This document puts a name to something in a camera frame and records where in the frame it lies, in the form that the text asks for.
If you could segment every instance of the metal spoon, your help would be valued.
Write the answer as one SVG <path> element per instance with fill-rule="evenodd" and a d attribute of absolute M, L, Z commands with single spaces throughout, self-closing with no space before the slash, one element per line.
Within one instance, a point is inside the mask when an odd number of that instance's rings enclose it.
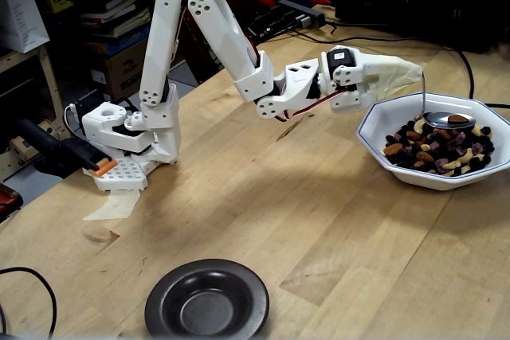
<path fill-rule="evenodd" d="M 425 75 L 422 74 L 422 116 L 425 121 L 431 126 L 437 129 L 462 129 L 464 127 L 472 127 L 477 121 L 470 115 L 462 113 L 448 113 L 447 111 L 435 111 L 425 113 L 426 104 L 426 87 L 425 87 Z M 466 119 L 464 122 L 452 123 L 449 121 L 449 117 L 453 115 L 459 115 Z"/>

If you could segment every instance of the spoon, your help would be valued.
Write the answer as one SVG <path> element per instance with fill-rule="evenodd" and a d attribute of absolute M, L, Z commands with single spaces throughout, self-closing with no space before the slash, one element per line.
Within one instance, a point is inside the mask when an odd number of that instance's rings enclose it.
<path fill-rule="evenodd" d="M 472 127 L 477 121 L 470 115 L 461 113 L 448 113 L 447 111 L 434 111 L 425 113 L 426 104 L 425 75 L 422 74 L 422 116 L 431 126 L 437 129 L 462 129 Z"/>

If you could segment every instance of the white 3d-printed part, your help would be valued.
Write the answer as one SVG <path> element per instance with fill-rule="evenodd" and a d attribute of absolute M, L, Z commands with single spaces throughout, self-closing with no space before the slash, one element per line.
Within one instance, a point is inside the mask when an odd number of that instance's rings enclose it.
<path fill-rule="evenodd" d="M 146 175 L 153 171 L 159 162 L 134 162 L 131 157 L 116 158 L 119 163 L 101 177 L 92 176 L 88 170 L 84 174 L 91 176 L 99 190 L 144 190 L 147 184 Z"/>

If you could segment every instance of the trail mix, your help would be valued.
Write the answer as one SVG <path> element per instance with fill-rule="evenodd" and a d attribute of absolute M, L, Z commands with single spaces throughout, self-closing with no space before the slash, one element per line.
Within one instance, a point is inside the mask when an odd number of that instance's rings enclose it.
<path fill-rule="evenodd" d="M 399 167 L 456 177 L 483 169 L 491 162 L 491 137 L 490 127 L 435 129 L 419 118 L 386 137 L 384 155 Z"/>

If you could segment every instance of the white bag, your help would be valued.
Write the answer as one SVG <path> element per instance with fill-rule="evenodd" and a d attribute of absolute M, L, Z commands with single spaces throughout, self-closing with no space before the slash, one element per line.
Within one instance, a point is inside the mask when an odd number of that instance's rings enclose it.
<path fill-rule="evenodd" d="M 47 41 L 35 0 L 0 0 L 0 45 L 27 53 Z"/>

